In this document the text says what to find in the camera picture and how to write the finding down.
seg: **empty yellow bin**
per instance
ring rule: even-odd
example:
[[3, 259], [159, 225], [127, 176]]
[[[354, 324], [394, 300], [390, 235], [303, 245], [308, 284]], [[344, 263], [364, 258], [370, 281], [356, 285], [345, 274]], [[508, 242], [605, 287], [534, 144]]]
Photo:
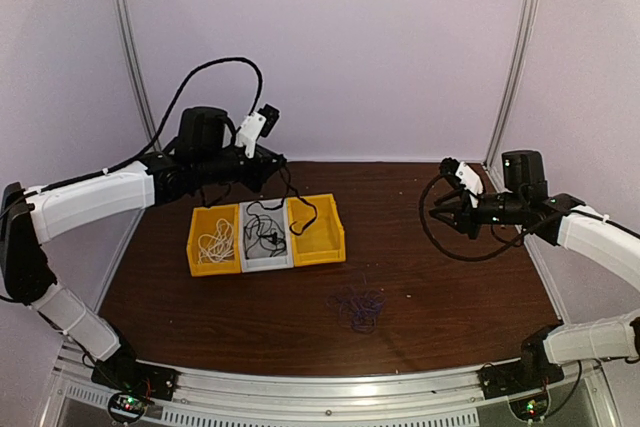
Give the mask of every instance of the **empty yellow bin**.
[[[215, 274], [239, 274], [242, 272], [240, 253], [238, 251], [238, 204], [221, 205], [206, 209], [193, 209], [189, 242], [187, 243], [187, 257], [193, 277]], [[202, 234], [215, 235], [218, 220], [224, 219], [233, 225], [233, 258], [223, 262], [199, 263], [198, 239]]]
[[[347, 259], [344, 228], [333, 195], [310, 195], [304, 199], [316, 206], [318, 219], [302, 235], [291, 235], [293, 264], [302, 267], [344, 262]], [[297, 232], [313, 218], [313, 209], [294, 197], [287, 199], [287, 209], [289, 222]]]

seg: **white wall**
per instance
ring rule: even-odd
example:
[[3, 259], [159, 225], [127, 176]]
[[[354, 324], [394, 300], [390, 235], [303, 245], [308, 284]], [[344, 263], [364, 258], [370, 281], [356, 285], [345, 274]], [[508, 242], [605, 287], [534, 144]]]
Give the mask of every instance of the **white wall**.
[[[639, 105], [638, 0], [540, 0], [500, 150], [540, 150], [552, 193], [569, 192], [640, 231]], [[640, 294], [604, 269], [537, 245], [571, 321], [640, 307]], [[610, 369], [624, 425], [638, 425], [640, 368]]]
[[[0, 0], [0, 12], [0, 186], [46, 184], [140, 148], [112, 0]], [[89, 304], [131, 220], [47, 246], [54, 272]], [[32, 312], [0, 304], [0, 425], [33, 423], [59, 344]]]
[[[264, 71], [264, 100], [282, 110], [266, 145], [315, 160], [481, 159], [521, 6], [521, 0], [129, 3], [156, 119], [192, 67], [246, 55]], [[253, 98], [252, 74], [245, 66], [217, 69], [199, 74], [181, 106], [218, 105], [239, 122]]]

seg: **wooden table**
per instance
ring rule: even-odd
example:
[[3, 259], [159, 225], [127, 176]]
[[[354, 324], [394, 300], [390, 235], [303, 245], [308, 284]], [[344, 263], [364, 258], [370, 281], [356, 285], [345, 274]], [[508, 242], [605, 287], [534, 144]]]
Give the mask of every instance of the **wooden table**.
[[[429, 243], [417, 201], [437, 165], [290, 167], [303, 195], [334, 194], [347, 262], [192, 278], [185, 248], [199, 200], [150, 209], [101, 310], [141, 359], [262, 375], [406, 373], [517, 357], [524, 338], [557, 323], [524, 248], [471, 264], [450, 260]], [[282, 195], [277, 177], [265, 186], [265, 198]], [[435, 193], [447, 190], [443, 183]], [[227, 201], [252, 198], [236, 186]], [[432, 223], [443, 244], [466, 255], [500, 245], [486, 231], [474, 242]], [[345, 286], [361, 287], [363, 273], [367, 286], [386, 296], [378, 327], [368, 335], [339, 326], [326, 305]]]

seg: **coiled white cable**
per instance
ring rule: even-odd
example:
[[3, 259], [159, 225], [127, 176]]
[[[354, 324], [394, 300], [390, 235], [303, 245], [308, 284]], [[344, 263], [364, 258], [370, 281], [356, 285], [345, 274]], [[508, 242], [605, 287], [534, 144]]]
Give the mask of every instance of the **coiled white cable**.
[[233, 224], [225, 219], [218, 219], [215, 234], [202, 234], [198, 237], [198, 263], [219, 264], [233, 259]]

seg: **ventilation grille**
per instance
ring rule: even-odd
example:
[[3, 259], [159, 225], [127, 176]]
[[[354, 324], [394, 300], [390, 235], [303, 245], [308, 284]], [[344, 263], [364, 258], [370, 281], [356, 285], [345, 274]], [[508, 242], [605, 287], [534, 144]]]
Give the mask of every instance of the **ventilation grille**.
[[94, 390], [91, 387], [78, 386], [78, 385], [70, 385], [67, 389], [67, 397], [70, 399], [79, 400], [80, 402], [84, 402], [85, 404], [92, 404], [97, 407], [107, 407], [107, 402], [109, 401], [109, 397], [100, 392], [99, 390]]
[[[209, 416], [193, 412], [180, 412], [178, 410], [164, 409], [162, 423], [176, 427], [288, 427], [290, 424], [273, 422], [270, 424], [244, 422], [238, 420], [221, 420], [219, 416]], [[479, 427], [478, 414], [475, 409], [467, 409], [452, 414], [430, 415], [406, 422], [354, 422], [342, 424], [336, 422], [340, 427]]]

